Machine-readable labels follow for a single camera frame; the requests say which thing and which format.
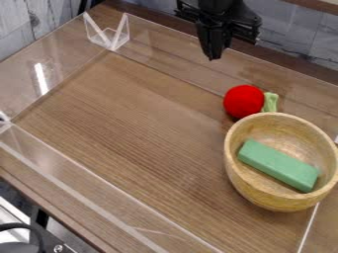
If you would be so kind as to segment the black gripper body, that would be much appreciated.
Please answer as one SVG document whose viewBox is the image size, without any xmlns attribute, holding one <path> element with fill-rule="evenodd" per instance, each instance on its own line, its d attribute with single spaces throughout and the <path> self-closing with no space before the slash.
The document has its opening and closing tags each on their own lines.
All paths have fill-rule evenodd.
<svg viewBox="0 0 338 253">
<path fill-rule="evenodd" d="M 260 40 L 262 17 L 245 0 L 175 0 L 175 15 L 189 22 L 201 20 L 233 29 L 233 39 L 256 44 Z"/>
</svg>

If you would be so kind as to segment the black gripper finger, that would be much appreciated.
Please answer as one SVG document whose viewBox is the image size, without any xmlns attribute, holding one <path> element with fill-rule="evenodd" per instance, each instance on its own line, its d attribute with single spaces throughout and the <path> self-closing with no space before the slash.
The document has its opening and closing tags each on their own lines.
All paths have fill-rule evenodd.
<svg viewBox="0 0 338 253">
<path fill-rule="evenodd" d="M 209 60 L 219 59 L 223 52 L 223 28 L 218 24 L 195 23 L 201 47 Z"/>
<path fill-rule="evenodd" d="M 223 29 L 223 49 L 231 46 L 231 41 L 233 41 L 233 29 L 230 27 Z"/>
</svg>

